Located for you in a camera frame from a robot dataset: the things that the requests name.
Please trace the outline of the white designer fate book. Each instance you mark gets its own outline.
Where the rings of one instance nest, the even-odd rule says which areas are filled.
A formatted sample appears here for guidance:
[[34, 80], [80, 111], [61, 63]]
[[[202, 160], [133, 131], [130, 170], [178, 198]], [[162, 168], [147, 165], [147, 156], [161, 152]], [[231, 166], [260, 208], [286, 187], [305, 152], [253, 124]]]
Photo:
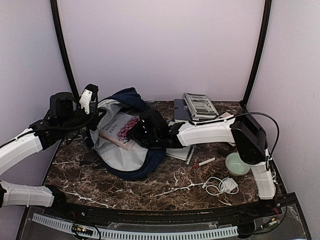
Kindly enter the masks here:
[[139, 121], [138, 117], [120, 111], [99, 131], [99, 136], [118, 147], [130, 150], [135, 142], [127, 137], [127, 133]]

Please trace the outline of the navy blue student backpack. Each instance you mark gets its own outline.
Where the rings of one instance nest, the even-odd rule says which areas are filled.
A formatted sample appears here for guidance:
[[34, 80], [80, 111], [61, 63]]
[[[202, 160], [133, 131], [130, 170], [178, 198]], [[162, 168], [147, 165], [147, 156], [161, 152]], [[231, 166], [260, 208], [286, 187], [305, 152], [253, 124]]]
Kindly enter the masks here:
[[166, 156], [166, 149], [147, 149], [134, 144], [125, 150], [99, 136], [100, 130], [107, 125], [118, 112], [133, 111], [140, 114], [150, 107], [137, 93], [134, 87], [122, 89], [111, 96], [98, 101], [98, 107], [105, 109], [105, 116], [96, 130], [85, 129], [83, 138], [86, 145], [93, 149], [107, 170], [126, 181], [146, 178], [154, 172]]

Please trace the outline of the grey ianra magazine book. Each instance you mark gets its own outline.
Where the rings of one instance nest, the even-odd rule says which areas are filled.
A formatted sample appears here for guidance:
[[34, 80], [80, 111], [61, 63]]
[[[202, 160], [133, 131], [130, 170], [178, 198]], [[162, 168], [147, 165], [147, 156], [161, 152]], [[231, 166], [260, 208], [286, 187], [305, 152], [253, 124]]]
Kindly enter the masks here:
[[183, 93], [183, 99], [194, 121], [213, 120], [219, 113], [205, 94]]

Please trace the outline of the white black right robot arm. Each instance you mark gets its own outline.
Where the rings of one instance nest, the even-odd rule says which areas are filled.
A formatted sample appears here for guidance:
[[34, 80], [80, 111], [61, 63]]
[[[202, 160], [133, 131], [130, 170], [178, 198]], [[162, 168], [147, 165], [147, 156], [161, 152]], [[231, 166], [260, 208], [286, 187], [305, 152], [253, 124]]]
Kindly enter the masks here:
[[268, 147], [267, 134], [254, 118], [267, 117], [262, 112], [243, 112], [225, 118], [202, 122], [178, 122], [168, 125], [156, 109], [139, 116], [139, 122], [128, 131], [127, 137], [146, 149], [181, 149], [206, 143], [233, 143], [240, 159], [250, 166], [258, 196], [255, 213], [266, 217], [275, 208], [272, 200], [276, 185], [270, 170], [273, 148]]

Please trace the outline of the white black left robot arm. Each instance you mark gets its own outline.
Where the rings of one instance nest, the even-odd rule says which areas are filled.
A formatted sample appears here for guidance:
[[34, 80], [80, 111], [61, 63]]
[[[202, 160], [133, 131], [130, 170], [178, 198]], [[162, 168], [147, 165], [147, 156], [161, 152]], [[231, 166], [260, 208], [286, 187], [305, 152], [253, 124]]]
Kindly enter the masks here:
[[[50, 107], [43, 119], [32, 123], [18, 136], [0, 147], [0, 172], [6, 171], [31, 155], [44, 151], [69, 133], [80, 131], [97, 115], [98, 87], [89, 84], [79, 100], [70, 92], [50, 97]], [[0, 182], [0, 205], [41, 206], [51, 208], [60, 218], [71, 213], [66, 195], [54, 185], [28, 186]]]

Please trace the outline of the grey green notebook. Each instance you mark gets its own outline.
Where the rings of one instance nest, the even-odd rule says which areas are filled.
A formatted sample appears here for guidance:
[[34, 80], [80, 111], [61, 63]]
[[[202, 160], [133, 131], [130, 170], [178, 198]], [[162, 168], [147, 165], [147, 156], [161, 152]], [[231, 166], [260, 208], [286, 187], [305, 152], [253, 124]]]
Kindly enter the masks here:
[[190, 146], [186, 146], [184, 148], [167, 148], [165, 155], [171, 158], [186, 161], [190, 148]]

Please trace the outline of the dark blue notebook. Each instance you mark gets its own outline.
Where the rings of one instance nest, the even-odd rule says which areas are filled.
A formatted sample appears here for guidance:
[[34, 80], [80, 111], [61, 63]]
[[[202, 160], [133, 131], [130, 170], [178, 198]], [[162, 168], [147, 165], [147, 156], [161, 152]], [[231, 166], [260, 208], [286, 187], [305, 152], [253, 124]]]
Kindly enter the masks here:
[[199, 117], [196, 117], [195, 107], [186, 102], [184, 99], [175, 99], [174, 100], [174, 120], [176, 122], [199, 122]]

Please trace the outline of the green tipped white marker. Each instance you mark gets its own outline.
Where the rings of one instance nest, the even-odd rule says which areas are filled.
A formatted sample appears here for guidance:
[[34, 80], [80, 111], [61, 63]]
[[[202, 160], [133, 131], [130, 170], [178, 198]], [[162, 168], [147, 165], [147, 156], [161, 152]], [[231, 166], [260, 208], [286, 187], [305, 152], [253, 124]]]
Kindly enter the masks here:
[[191, 151], [190, 151], [190, 153], [188, 155], [188, 158], [186, 160], [186, 163], [185, 163], [186, 167], [188, 167], [190, 165], [190, 162], [191, 162], [191, 159], [192, 159], [192, 156], [194, 154], [195, 149], [196, 149], [196, 145], [193, 145], [192, 148], [191, 148]]

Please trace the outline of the red tipped white marker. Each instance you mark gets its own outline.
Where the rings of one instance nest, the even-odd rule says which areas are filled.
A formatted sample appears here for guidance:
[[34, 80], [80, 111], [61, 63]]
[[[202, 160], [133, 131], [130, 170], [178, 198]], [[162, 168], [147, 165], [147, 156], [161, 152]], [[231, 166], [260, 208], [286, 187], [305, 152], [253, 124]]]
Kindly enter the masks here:
[[195, 169], [195, 168], [198, 168], [198, 167], [200, 167], [200, 166], [203, 166], [203, 165], [206, 165], [206, 164], [208, 164], [208, 163], [211, 163], [211, 162], [213, 162], [213, 161], [215, 161], [215, 160], [216, 160], [215, 157], [210, 158], [210, 159], [207, 159], [207, 160], [205, 160], [205, 161], [202, 161], [202, 162], [200, 162], [200, 163], [195, 164], [195, 165], [193, 166], [193, 168], [194, 168], [194, 169]]

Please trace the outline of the pale green ceramic bowl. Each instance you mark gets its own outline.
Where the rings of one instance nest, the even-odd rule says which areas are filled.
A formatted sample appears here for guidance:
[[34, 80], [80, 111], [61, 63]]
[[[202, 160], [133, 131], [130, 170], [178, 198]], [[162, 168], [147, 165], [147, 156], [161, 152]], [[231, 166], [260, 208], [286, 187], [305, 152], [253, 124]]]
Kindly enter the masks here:
[[225, 158], [225, 166], [227, 171], [235, 177], [244, 176], [250, 171], [249, 165], [242, 161], [238, 152], [230, 153]]

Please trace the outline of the black front table rail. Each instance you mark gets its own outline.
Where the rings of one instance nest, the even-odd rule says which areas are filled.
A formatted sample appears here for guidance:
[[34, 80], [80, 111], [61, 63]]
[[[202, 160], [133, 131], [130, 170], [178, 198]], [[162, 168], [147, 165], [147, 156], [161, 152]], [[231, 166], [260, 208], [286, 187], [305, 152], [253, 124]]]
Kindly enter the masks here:
[[209, 195], [200, 183], [183, 181], [85, 181], [62, 186], [66, 201], [44, 210], [69, 220], [106, 224], [174, 224], [217, 221], [247, 224], [260, 217], [284, 214], [296, 200], [294, 193], [278, 188], [275, 199], [258, 199], [257, 189], [245, 184], [235, 195]]

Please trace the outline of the black left corner frame post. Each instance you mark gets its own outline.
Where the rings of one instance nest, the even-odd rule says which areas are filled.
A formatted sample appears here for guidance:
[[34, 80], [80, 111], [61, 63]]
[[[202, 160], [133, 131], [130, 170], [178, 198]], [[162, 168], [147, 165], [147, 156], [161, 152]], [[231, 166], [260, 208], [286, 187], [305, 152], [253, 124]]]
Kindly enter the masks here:
[[59, 6], [58, 6], [58, 1], [57, 0], [50, 0], [50, 9], [51, 9], [51, 15], [52, 15], [52, 20], [53, 20], [53, 25], [55, 29], [55, 34], [56, 34], [56, 39], [60, 51], [60, 56], [62, 59], [62, 63], [64, 66], [65, 74], [67, 77], [67, 81], [69, 84], [69, 87], [71, 89], [72, 95], [79, 100], [80, 95], [79, 91], [76, 85], [76, 81], [73, 75], [68, 51], [67, 51], [67, 46], [64, 38], [64, 33], [63, 33], [63, 28], [62, 28], [62, 23], [61, 23], [61, 18], [60, 18], [60, 12], [59, 12]]

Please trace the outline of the black corner frame post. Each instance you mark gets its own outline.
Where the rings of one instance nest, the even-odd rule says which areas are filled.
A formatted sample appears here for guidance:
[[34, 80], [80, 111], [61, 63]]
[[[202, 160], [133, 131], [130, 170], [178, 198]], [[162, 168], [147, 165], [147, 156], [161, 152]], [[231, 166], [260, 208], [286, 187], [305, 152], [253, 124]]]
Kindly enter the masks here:
[[68, 51], [67, 51], [67, 46], [64, 38], [64, 33], [63, 33], [63, 28], [62, 28], [62, 23], [61, 23], [61, 18], [60, 18], [60, 12], [59, 12], [59, 6], [58, 6], [58, 1], [57, 0], [50, 0], [50, 9], [51, 9], [51, 15], [52, 15], [52, 20], [53, 20], [53, 25], [55, 29], [55, 34], [56, 34], [56, 39], [60, 51], [60, 56], [62, 59], [62, 63], [64, 66], [65, 74], [67, 77], [67, 81], [69, 84], [69, 87], [71, 89], [72, 95], [79, 100], [80, 95], [79, 91], [76, 85], [76, 81], [73, 75]]
[[265, 40], [267, 37], [267, 32], [268, 32], [268, 26], [269, 26], [269, 20], [270, 20], [270, 14], [271, 14], [271, 8], [272, 8], [272, 0], [265, 0], [264, 1], [264, 8], [263, 8], [263, 14], [262, 14], [262, 20], [261, 20], [261, 26], [260, 26], [260, 31], [259, 31], [259, 36], [258, 36], [258, 42], [257, 42], [257, 47], [252, 63], [252, 68], [250, 71], [250, 75], [248, 78], [248, 82], [246, 85], [246, 89], [243, 95], [242, 100], [240, 101], [240, 105], [243, 108], [246, 108], [255, 84], [255, 80], [258, 74], [258, 69], [260, 66], [263, 50], [264, 50], [264, 45], [265, 45]]

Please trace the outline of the black right corner frame post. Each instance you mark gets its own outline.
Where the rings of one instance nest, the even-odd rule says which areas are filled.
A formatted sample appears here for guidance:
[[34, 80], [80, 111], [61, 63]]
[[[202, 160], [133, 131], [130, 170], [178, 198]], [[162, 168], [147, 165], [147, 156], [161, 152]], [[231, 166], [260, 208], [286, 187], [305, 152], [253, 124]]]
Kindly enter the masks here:
[[263, 50], [264, 50], [264, 45], [265, 45], [265, 40], [267, 37], [267, 32], [268, 32], [268, 26], [269, 26], [269, 20], [270, 20], [270, 14], [271, 14], [271, 8], [272, 8], [272, 0], [265, 0], [264, 1], [264, 8], [263, 8], [263, 14], [262, 14], [262, 20], [261, 20], [261, 26], [260, 26], [260, 31], [259, 31], [259, 36], [258, 36], [258, 42], [257, 42], [257, 47], [252, 63], [252, 68], [250, 71], [250, 75], [248, 78], [248, 82], [246, 85], [246, 89], [243, 95], [242, 100], [240, 101], [240, 105], [243, 108], [246, 108], [255, 84], [255, 80], [258, 74], [258, 69], [260, 66]]

